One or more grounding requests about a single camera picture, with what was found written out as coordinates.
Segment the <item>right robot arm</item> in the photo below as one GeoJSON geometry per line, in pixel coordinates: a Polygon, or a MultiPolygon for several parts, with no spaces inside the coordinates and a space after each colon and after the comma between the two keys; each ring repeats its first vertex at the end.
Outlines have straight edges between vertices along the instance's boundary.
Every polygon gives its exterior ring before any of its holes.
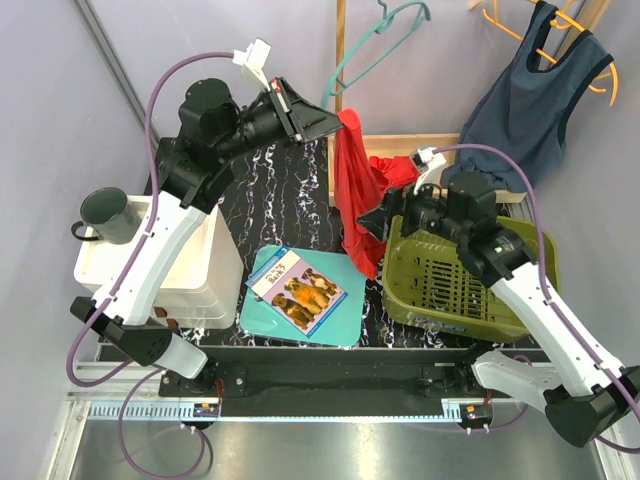
{"type": "Polygon", "coordinates": [[[424,230],[456,246],[464,269],[504,302],[526,326],[552,365],[536,368],[496,349],[482,350],[454,371],[466,396],[497,390],[545,414],[567,443],[583,447],[628,412],[639,411],[639,369],[600,346],[551,286],[544,251],[497,221],[496,193],[479,173],[454,176],[443,198],[419,180],[391,188],[358,224],[385,241],[395,216],[401,234],[424,230]]]}

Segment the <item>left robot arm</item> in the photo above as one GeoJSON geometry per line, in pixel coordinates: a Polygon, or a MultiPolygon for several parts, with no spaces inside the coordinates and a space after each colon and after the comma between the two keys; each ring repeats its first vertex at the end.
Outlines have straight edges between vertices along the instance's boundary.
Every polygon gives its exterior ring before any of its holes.
{"type": "Polygon", "coordinates": [[[268,81],[245,107],[237,105],[224,81],[198,81],[187,90],[179,118],[178,135],[163,138],[156,152],[159,194],[138,245],[120,276],[90,297],[75,298],[70,312],[130,360],[171,370],[190,393],[203,396],[216,382],[207,355],[150,316],[163,280],[233,182],[233,160],[276,142],[313,142],[342,123],[299,96],[284,78],[268,81]]]}

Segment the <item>red tank top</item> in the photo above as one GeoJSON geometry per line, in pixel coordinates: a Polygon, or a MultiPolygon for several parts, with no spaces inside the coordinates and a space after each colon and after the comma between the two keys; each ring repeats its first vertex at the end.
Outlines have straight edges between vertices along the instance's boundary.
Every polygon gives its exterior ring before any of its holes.
{"type": "Polygon", "coordinates": [[[345,109],[338,117],[343,128],[335,136],[334,199],[343,226],[342,246],[355,268],[373,280],[386,244],[358,225],[357,218],[377,208],[388,189],[415,182],[419,172],[407,156],[368,156],[358,114],[345,109]]]}

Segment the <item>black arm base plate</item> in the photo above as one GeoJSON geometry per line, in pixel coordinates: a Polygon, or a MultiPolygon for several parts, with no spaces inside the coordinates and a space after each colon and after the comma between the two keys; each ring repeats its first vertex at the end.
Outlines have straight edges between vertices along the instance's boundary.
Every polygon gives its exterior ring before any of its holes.
{"type": "Polygon", "coordinates": [[[222,417],[354,420],[439,415],[443,399],[483,401],[464,349],[205,348],[199,385],[167,373],[162,397],[222,396],[222,417]]]}

